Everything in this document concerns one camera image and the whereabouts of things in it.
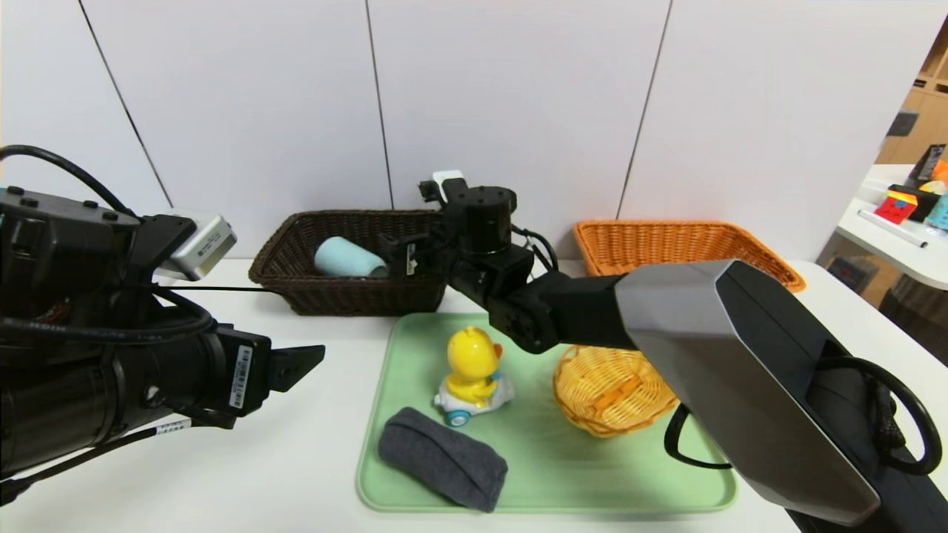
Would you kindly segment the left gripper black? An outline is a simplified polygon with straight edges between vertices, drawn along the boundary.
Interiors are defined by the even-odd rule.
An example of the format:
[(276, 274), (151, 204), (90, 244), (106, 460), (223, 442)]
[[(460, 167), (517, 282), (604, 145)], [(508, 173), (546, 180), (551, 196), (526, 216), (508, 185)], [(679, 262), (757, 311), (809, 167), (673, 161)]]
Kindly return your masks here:
[(152, 418), (175, 411), (243, 418), (263, 405), (270, 390), (291, 390), (326, 352), (324, 345), (270, 351), (270, 338), (230, 324), (148, 348), (147, 412)]

